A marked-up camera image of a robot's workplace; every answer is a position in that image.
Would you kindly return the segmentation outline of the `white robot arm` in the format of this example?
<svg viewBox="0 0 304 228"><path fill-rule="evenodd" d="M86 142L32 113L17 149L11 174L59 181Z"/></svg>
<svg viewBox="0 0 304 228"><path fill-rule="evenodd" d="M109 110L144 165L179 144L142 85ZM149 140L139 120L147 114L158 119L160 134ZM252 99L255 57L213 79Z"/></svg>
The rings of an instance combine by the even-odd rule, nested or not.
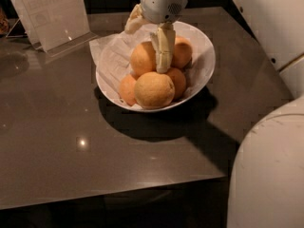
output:
<svg viewBox="0 0 304 228"><path fill-rule="evenodd" d="M238 149L227 228L304 228L304 0L233 0L293 100Z"/></svg>

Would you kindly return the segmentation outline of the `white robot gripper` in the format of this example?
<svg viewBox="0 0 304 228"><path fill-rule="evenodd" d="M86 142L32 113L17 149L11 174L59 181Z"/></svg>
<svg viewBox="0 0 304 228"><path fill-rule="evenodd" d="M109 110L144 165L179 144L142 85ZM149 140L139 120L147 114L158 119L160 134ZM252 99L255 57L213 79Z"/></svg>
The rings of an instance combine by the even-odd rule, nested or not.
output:
<svg viewBox="0 0 304 228"><path fill-rule="evenodd" d="M172 23L180 18L188 0L140 1L141 4L137 4L130 12L124 32L134 34L149 22L158 24L156 31L150 34L150 38L156 52L156 70L158 73L166 73L172 63L176 38Z"/></svg>

